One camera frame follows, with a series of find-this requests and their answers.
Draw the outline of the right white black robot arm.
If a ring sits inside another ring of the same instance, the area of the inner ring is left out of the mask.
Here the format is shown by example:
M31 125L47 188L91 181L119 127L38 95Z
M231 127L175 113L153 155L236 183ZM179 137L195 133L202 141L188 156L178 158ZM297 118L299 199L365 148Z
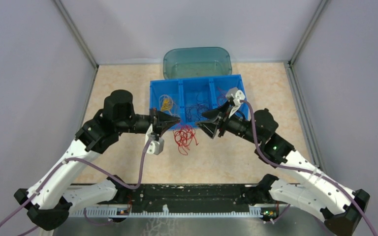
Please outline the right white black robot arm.
M268 109L251 111L251 119L236 114L231 102L206 111L196 125L210 138L229 132L255 145L259 159L299 182L289 184L267 174L258 184L258 198L293 205L319 220L337 236L351 236L364 220L373 235L377 232L365 211L370 195L363 189L347 188L308 161L290 142L276 133L278 123Z

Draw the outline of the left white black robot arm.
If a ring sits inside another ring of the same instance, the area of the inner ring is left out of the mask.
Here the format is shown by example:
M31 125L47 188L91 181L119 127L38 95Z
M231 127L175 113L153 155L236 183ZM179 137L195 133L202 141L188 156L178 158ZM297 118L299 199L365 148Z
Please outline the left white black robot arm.
M143 134L142 155L158 155L164 147L163 134L180 122L180 118L151 108L146 115L135 113L132 93L118 89L104 99L102 109L77 131L70 146L36 184L15 193L17 202L27 210L28 218L38 227L51 231L63 224L74 212L97 203L113 200L123 203L131 185L118 176L107 174L97 184L75 191L68 188L86 167L94 168L94 161L124 133Z

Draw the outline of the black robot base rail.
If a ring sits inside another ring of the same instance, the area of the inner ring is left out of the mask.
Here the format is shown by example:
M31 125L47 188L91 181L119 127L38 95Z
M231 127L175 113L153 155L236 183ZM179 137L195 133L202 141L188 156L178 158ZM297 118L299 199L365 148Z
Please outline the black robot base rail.
M282 212L253 184L142 184L136 190L121 187L103 205L124 205L123 213L134 216L252 216L275 220Z

